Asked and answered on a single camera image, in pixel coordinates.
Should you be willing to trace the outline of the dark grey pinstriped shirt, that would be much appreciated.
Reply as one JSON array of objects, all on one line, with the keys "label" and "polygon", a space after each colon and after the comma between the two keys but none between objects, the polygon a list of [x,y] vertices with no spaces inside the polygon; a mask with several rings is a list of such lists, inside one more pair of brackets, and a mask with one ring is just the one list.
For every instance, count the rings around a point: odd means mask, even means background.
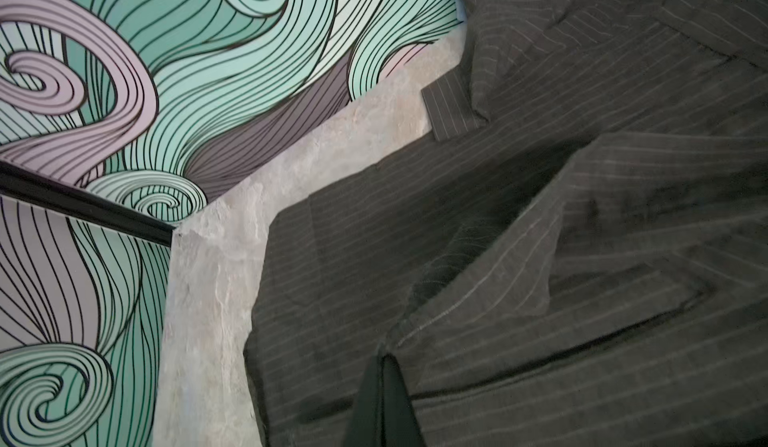
[{"label": "dark grey pinstriped shirt", "polygon": [[767,442],[767,0],[461,0],[431,130],[271,223],[265,446],[399,363],[425,446]]}]

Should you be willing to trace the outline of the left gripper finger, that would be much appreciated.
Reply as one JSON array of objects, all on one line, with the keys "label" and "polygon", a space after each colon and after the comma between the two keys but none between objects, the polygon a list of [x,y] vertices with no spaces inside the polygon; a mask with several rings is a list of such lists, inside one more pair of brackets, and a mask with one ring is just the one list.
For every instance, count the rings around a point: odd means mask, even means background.
[{"label": "left gripper finger", "polygon": [[376,356],[366,368],[347,425],[344,446],[424,447],[399,363]]}]

